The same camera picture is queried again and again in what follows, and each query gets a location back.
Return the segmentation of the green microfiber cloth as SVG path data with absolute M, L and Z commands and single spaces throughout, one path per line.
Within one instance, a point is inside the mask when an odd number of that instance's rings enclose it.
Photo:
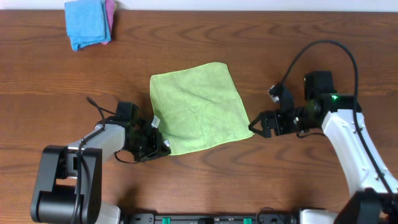
M 153 75 L 150 100 L 173 156 L 252 137 L 249 118 L 228 66 L 211 62 Z

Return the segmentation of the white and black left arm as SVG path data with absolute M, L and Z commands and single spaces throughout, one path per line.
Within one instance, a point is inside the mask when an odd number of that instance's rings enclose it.
M 30 206 L 34 222 L 121 223 L 121 209 L 101 199 L 103 164 L 121 151 L 131 153 L 135 164 L 171 153 L 158 117 L 142 119 L 138 106 L 126 101 L 114 112 L 89 102 L 101 116 L 94 130 L 76 142 L 42 151 Z

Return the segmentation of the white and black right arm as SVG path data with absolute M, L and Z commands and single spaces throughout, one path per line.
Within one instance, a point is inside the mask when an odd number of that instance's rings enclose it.
M 259 113 L 248 128 L 264 137 L 295 133 L 304 138 L 319 128 L 331 142 L 343 168 L 350 199 L 339 213 L 300 208 L 283 223 L 397 223 L 397 179 L 389 172 L 373 144 L 361 107 L 352 95 L 336 92 L 330 71 L 304 76 L 307 104 L 296 107 L 283 84 L 269 90 L 277 110 Z

